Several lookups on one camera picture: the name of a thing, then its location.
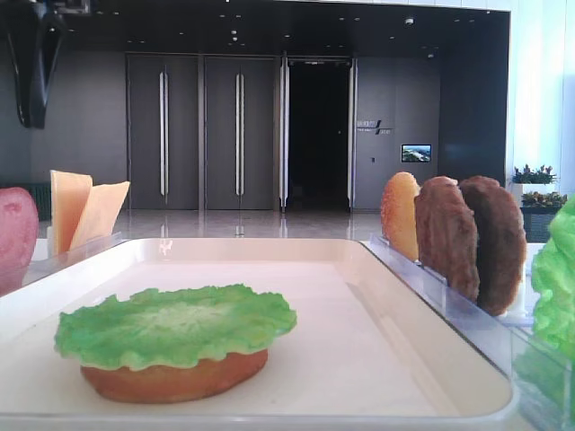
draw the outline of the shiny floor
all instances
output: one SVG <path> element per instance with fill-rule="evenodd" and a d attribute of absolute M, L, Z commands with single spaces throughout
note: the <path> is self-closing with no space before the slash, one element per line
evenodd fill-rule
<path fill-rule="evenodd" d="M 46 238 L 42 223 L 40 237 Z M 355 241 L 381 233 L 378 213 L 274 211 L 154 211 L 126 210 L 115 232 L 123 238 L 342 238 Z"/>

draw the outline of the ceiling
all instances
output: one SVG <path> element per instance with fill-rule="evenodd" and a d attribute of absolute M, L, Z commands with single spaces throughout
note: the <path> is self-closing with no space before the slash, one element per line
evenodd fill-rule
<path fill-rule="evenodd" d="M 412 26 L 404 23 L 407 17 Z M 273 0 L 99 0 L 91 16 L 68 15 L 66 22 L 67 43 L 79 49 L 438 57 L 493 26 L 509 28 L 509 13 Z"/>

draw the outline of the cheese slice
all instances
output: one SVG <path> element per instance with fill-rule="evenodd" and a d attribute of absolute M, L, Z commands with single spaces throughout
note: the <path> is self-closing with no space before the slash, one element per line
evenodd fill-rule
<path fill-rule="evenodd" d="M 50 171 L 52 188 L 53 255 L 70 250 L 74 232 L 92 189 L 92 177 Z"/>
<path fill-rule="evenodd" d="M 75 229 L 70 250 L 90 240 L 112 234 L 128 189 L 129 181 L 92 187 L 80 222 Z"/>

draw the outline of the wall display screen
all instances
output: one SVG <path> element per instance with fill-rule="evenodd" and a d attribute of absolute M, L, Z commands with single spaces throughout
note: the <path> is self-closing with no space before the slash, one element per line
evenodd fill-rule
<path fill-rule="evenodd" d="M 402 162 L 431 162 L 431 145 L 402 145 Z"/>

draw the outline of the dark hanging object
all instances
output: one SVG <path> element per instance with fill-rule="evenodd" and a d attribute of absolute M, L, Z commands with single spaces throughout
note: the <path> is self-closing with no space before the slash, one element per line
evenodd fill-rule
<path fill-rule="evenodd" d="M 51 3 L 0 0 L 16 81 L 18 118 L 26 128 L 44 128 L 49 85 L 67 28 Z"/>

